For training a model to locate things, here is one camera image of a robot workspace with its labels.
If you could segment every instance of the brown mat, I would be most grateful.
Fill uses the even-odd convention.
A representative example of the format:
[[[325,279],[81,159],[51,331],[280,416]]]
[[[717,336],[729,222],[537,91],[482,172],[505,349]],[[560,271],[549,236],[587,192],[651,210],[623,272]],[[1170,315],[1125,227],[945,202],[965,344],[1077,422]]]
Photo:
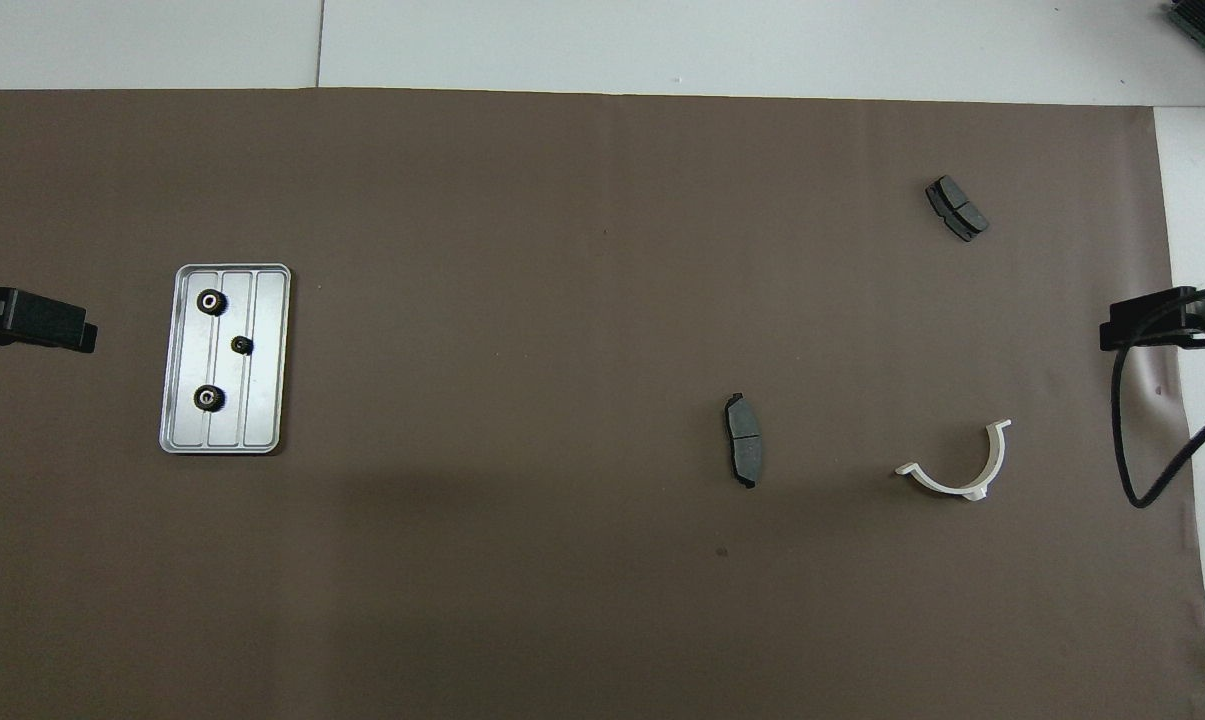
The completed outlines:
[[[295,273],[274,456],[158,447],[217,261]],[[1127,506],[1097,349],[1170,284],[1150,110],[0,92],[0,284],[100,327],[0,348],[0,718],[1205,715],[1191,480]],[[1001,418],[986,501],[890,473]]]

